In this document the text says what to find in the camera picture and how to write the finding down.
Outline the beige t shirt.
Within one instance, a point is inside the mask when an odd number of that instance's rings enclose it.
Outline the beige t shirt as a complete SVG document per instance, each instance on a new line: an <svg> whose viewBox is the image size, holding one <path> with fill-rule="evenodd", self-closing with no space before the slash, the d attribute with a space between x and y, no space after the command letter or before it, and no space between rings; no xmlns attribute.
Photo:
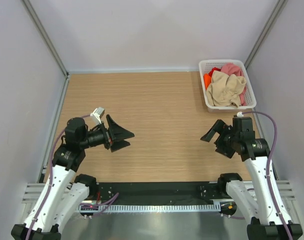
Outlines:
<svg viewBox="0 0 304 240"><path fill-rule="evenodd" d="M228 75L215 70L211 83L206 89L206 97L210 106L240 107L245 104L247 80L244 76Z"/></svg>

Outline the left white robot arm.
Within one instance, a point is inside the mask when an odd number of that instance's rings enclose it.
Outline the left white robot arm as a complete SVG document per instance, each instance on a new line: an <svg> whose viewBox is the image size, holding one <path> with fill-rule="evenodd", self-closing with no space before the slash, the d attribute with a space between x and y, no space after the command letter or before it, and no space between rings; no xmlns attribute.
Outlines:
<svg viewBox="0 0 304 240"><path fill-rule="evenodd" d="M59 240L61 233L81 203L97 196L96 178L76 172L85 159L85 150L103 145L115 152L130 145L134 133L119 126L110 115L108 127L101 117L104 109L96 108L89 117L95 127L88 128L85 117L74 117L67 122L58 139L61 145L53 148L46 184L31 213L22 224L15 224L11 236L15 240Z"/></svg>

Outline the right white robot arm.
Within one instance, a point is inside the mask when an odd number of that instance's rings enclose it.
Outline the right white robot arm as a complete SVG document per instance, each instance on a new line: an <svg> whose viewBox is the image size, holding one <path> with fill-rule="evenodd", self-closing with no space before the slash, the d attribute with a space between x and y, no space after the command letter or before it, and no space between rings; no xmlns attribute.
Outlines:
<svg viewBox="0 0 304 240"><path fill-rule="evenodd" d="M255 195L247 190L237 173L223 173L218 178L217 193L231 197L247 222L250 240L297 240L303 235L300 224L292 218L281 198L271 160L271 151L263 138L256 138L250 117L234 116L232 125L217 120L201 137L209 142L215 134L216 152L231 158L241 157L254 187Z"/></svg>

